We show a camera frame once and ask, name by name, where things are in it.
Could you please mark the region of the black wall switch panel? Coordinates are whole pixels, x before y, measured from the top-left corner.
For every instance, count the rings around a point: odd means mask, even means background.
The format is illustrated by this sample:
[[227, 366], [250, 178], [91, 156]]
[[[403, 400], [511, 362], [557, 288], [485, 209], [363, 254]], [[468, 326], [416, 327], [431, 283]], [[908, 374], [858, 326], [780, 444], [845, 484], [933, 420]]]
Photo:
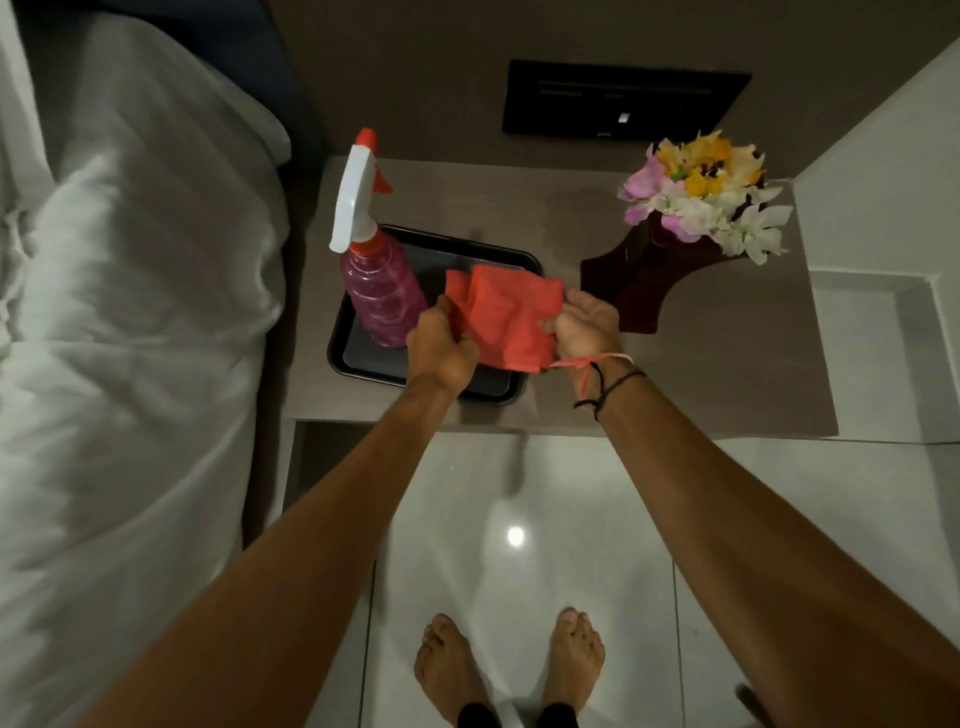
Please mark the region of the black wall switch panel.
[[714, 132], [749, 72], [512, 59], [502, 132], [563, 140], [688, 142]]

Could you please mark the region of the person's left foot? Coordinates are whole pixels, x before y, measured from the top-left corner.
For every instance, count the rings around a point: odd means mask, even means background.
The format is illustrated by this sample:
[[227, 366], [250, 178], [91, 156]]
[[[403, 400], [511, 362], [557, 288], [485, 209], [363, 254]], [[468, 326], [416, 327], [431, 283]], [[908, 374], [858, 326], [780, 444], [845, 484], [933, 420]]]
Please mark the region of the person's left foot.
[[437, 613], [425, 626], [414, 659], [414, 676], [441, 718], [461, 728], [463, 710], [480, 706], [496, 722], [487, 686], [469, 640], [454, 620]]

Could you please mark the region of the artificial flower bouquet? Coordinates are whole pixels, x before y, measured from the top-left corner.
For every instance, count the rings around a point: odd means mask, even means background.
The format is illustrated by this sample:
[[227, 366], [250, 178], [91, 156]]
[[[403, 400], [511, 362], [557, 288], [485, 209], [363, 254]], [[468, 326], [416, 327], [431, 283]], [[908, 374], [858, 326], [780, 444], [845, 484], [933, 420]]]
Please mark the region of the artificial flower bouquet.
[[794, 210], [774, 203], [784, 189], [765, 175], [765, 153], [715, 130], [688, 142], [654, 142], [616, 196], [629, 226], [657, 223], [671, 242], [708, 241], [727, 258], [763, 264], [786, 252], [783, 228]]

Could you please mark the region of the grey bedside table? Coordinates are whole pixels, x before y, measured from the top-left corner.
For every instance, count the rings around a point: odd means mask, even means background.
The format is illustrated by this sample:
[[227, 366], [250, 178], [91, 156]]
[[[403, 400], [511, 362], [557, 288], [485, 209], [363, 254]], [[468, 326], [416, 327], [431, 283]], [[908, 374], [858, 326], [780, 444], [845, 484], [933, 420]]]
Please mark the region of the grey bedside table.
[[[345, 293], [329, 249], [345, 163], [343, 155], [326, 162], [306, 233], [283, 407], [294, 420], [374, 423], [402, 393], [336, 372], [327, 355]], [[616, 197], [627, 173], [399, 159], [384, 159], [380, 168], [393, 187], [372, 200], [381, 223], [522, 250], [569, 286], [579, 286], [580, 261], [627, 234]], [[691, 273], [666, 297], [656, 334], [623, 339], [651, 381], [713, 438], [838, 433], [796, 218], [783, 229], [785, 254]]]

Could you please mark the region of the white bed duvet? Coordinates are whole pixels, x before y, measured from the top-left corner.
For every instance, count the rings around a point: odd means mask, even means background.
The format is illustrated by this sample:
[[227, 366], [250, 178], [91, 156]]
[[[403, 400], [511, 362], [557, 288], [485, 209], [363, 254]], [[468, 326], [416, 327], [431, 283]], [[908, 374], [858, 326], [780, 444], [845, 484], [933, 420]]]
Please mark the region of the white bed duvet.
[[238, 551], [290, 156], [156, 26], [0, 0], [0, 728], [71, 728]]

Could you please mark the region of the dark wooden vase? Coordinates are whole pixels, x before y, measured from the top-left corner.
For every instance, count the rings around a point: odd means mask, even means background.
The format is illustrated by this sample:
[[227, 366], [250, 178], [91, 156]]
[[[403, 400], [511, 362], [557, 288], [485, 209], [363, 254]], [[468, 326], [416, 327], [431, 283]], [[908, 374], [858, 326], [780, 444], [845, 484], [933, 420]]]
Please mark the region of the dark wooden vase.
[[663, 218], [651, 213], [616, 247], [580, 263], [580, 288], [612, 305], [627, 334], [656, 334], [663, 304], [675, 285], [696, 271], [733, 260], [707, 236], [682, 241]]

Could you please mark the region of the person's left forearm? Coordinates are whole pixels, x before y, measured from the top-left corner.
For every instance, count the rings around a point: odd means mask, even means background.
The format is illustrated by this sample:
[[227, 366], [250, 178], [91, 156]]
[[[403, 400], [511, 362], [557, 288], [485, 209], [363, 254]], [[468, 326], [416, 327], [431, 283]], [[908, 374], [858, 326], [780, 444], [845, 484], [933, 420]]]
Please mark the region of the person's left forearm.
[[378, 550], [471, 379], [424, 370], [336, 467], [207, 587], [77, 728], [304, 728]]

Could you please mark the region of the person's left hand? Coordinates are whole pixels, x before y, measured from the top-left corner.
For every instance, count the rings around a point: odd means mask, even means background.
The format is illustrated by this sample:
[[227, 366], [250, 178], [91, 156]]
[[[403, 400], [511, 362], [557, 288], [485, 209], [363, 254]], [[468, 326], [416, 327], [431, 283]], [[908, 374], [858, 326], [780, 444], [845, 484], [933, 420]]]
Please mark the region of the person's left hand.
[[456, 338], [453, 330], [434, 328], [434, 305], [419, 315], [406, 348], [407, 389], [442, 393], [450, 401], [464, 392], [479, 364], [479, 347], [470, 334]]

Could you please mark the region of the person's right hand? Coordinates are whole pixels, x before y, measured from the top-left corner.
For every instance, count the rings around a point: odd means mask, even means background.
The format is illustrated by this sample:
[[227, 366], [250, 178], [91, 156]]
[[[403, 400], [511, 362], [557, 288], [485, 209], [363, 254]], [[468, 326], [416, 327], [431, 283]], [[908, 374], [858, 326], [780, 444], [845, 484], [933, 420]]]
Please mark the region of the person's right hand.
[[552, 336], [556, 360], [606, 364], [631, 362], [624, 353], [618, 311], [609, 303], [579, 289], [567, 289], [562, 310], [580, 312], [580, 330], [574, 336]]

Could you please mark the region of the pink spray bottle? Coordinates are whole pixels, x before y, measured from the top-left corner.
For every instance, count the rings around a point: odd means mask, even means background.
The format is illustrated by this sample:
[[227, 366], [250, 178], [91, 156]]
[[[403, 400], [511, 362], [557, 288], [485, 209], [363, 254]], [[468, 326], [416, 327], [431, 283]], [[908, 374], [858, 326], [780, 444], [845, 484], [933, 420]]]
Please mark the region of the pink spray bottle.
[[344, 288], [364, 330], [377, 345], [398, 349], [428, 305], [402, 245], [370, 211], [374, 194], [393, 191], [377, 151], [377, 133], [362, 128], [342, 172], [329, 249], [340, 256]]

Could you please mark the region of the person's right forearm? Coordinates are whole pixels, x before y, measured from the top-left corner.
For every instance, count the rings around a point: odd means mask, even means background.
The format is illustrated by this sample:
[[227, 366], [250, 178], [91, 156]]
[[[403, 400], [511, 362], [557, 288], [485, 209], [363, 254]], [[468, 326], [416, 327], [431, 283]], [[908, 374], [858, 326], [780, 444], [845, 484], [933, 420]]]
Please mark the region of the person's right forearm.
[[960, 728], [959, 649], [631, 362], [571, 365], [774, 728]]

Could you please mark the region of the red cleaning cloth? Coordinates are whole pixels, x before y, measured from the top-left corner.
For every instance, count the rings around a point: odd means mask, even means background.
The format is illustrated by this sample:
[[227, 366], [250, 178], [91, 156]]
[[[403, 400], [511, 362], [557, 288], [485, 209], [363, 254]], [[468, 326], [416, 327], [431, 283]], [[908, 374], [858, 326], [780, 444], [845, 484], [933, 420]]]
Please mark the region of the red cleaning cloth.
[[562, 312], [561, 279], [477, 264], [468, 273], [448, 270], [444, 294], [450, 302], [454, 337], [471, 335], [480, 364], [525, 374], [551, 366], [556, 340], [541, 323]]

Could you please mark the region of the person's foot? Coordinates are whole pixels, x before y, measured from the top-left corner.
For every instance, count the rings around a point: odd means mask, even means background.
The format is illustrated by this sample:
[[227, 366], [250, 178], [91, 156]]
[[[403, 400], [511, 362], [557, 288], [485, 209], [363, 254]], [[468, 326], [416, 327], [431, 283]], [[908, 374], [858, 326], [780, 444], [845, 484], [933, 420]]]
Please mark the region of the person's foot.
[[552, 631], [541, 704], [565, 706], [579, 715], [587, 706], [606, 660], [599, 632], [585, 612], [566, 607]]
[[480, 706], [496, 722], [487, 686], [469, 640], [454, 620], [437, 613], [425, 626], [414, 659], [414, 676], [441, 718], [461, 728], [463, 710]]

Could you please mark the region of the person's right foot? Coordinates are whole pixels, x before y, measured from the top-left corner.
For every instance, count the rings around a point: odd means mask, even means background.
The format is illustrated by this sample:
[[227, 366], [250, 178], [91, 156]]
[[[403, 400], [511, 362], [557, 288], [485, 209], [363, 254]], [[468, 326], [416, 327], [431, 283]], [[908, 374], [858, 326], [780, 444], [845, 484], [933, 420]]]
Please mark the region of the person's right foot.
[[606, 660], [599, 632], [585, 612], [566, 607], [552, 631], [541, 704], [565, 706], [579, 715], [587, 706]]

